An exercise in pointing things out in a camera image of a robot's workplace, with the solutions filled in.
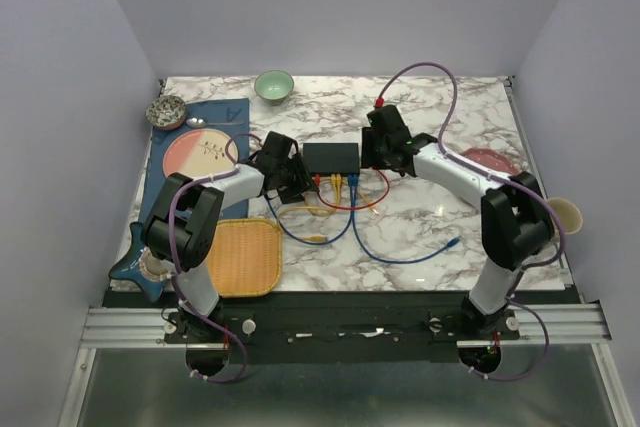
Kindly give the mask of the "black network switch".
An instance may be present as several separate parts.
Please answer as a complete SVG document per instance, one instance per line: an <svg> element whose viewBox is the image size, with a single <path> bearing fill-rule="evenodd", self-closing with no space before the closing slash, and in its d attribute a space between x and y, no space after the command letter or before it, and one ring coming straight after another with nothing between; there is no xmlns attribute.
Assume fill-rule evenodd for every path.
<svg viewBox="0 0 640 427"><path fill-rule="evenodd" d="M327 177L360 173L359 147L354 142L307 142L302 145L302 157L311 175Z"/></svg>

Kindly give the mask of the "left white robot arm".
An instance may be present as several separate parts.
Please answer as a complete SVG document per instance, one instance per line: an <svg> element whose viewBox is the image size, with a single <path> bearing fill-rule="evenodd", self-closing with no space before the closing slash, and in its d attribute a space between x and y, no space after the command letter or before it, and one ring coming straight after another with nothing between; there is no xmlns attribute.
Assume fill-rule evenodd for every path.
<svg viewBox="0 0 640 427"><path fill-rule="evenodd" d="M249 158L233 160L221 173L195 179L174 173L164 181L141 238L167 267L180 305L191 313L187 329L197 340L214 340L222 327L213 311L219 293L206 269L222 211L269 192L283 203L298 202L315 189L298 142L276 132L268 133Z"/></svg>

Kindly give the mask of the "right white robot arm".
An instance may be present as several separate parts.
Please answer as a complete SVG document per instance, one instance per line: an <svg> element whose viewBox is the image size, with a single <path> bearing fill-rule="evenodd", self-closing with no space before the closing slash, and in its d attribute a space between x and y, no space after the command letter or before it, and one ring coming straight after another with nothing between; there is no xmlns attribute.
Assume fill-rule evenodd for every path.
<svg viewBox="0 0 640 427"><path fill-rule="evenodd" d="M534 175L487 169L450 151L425 133L413 136L394 105L367 114L362 129L363 168L391 170L433 182L474 207L481 216L486 261L462 302L460 326L480 339L496 327L523 273L523 265L554 235L554 223Z"/></svg>

